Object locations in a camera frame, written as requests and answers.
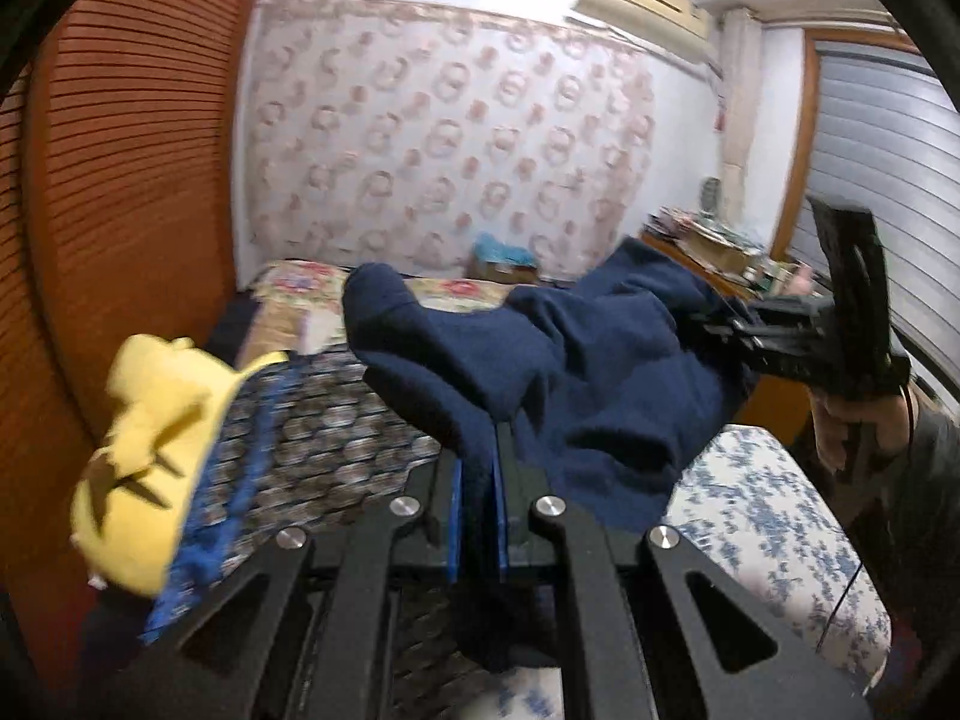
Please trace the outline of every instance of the metal bolt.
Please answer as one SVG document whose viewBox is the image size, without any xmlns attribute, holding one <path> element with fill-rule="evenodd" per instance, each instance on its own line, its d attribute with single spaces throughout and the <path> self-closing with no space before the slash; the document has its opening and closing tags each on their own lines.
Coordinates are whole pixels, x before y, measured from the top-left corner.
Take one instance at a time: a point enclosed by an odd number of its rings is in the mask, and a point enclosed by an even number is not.
<svg viewBox="0 0 960 720">
<path fill-rule="evenodd" d="M 419 501 L 409 495 L 401 495 L 390 502 L 390 511 L 397 517 L 412 517 L 419 512 Z"/>
<path fill-rule="evenodd" d="M 303 528 L 284 528 L 277 533 L 277 546 L 280 549 L 299 549 L 306 543 L 306 531 Z"/>
<path fill-rule="evenodd" d="M 566 501 L 556 495 L 544 495 L 536 500 L 536 510 L 544 517 L 559 517 L 566 511 Z"/>
<path fill-rule="evenodd" d="M 647 533 L 647 538 L 655 547 L 673 549 L 680 543 L 680 534 L 669 525 L 656 525 Z"/>
</svg>

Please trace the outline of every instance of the yellow plush toy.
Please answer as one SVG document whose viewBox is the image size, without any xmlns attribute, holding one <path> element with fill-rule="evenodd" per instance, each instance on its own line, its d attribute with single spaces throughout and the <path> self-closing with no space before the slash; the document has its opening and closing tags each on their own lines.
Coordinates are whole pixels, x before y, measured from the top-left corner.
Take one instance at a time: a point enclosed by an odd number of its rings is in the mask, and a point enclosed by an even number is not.
<svg viewBox="0 0 960 720">
<path fill-rule="evenodd" d="M 140 595 L 160 593 L 234 394 L 286 359 L 272 352 L 238 372 L 189 338 L 127 338 L 107 380 L 119 413 L 73 498 L 74 542 L 93 570 Z"/>
</svg>

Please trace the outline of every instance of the patterned wallpaper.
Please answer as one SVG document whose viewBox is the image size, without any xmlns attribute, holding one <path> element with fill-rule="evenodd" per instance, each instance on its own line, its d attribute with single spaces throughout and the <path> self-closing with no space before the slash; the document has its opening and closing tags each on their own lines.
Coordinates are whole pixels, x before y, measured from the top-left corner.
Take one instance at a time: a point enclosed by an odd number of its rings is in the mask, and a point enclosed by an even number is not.
<svg viewBox="0 0 960 720">
<path fill-rule="evenodd" d="M 259 7 L 245 165 L 261 260 L 456 276 L 488 231 L 570 276 L 616 243 L 650 167 L 644 53 L 445 5 Z"/>
</svg>

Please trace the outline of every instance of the wooden wardrobe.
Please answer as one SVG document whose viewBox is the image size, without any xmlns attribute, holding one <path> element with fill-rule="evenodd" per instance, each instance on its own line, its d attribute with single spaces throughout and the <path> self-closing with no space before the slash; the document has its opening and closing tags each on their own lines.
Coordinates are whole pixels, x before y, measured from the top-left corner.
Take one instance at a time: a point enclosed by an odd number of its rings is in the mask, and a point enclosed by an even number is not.
<svg viewBox="0 0 960 720">
<path fill-rule="evenodd" d="M 78 0 L 0 108 L 0 580 L 65 548 L 133 333 L 233 293 L 229 163 L 254 0 Z"/>
</svg>

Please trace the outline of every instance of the blue cloth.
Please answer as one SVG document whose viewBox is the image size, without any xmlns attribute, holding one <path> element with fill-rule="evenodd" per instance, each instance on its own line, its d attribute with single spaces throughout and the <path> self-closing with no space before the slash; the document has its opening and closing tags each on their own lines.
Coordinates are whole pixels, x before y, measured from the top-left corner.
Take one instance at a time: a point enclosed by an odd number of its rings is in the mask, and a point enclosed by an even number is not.
<svg viewBox="0 0 960 720">
<path fill-rule="evenodd" d="M 203 464 L 167 583 L 147 618 L 141 637 L 146 644 L 154 642 L 163 629 L 182 613 L 179 609 L 181 605 L 192 607 L 215 581 L 223 577 L 224 558 L 240 533 L 244 515 L 256 495 L 257 480 L 270 464 L 270 451 L 277 432 L 275 406 L 294 391 L 304 376 L 304 358 L 294 352 L 288 352 L 288 355 L 290 362 L 267 365 L 240 386 L 237 399 L 255 397 L 257 402 L 253 432 L 248 436 L 240 477 L 232 486 L 224 516 L 213 522 L 208 521 L 205 509 L 209 504 L 208 492 L 213 487 L 214 459 L 224 441 L 224 432 L 230 426 L 229 420 L 225 419 L 218 440 Z"/>
<path fill-rule="evenodd" d="M 635 239 L 570 290 L 517 287 L 488 312 L 424 308 L 383 264 L 354 271 L 343 305 L 367 383 L 463 460 L 464 538 L 490 511 L 496 423 L 512 420 L 518 459 L 555 494 L 642 532 L 755 383 L 675 319 L 743 304 Z"/>
<path fill-rule="evenodd" d="M 473 244 L 473 254 L 482 262 L 510 263 L 511 265 L 536 267 L 533 252 L 524 247 L 512 247 L 496 240 L 490 233 L 480 233 Z"/>
</svg>

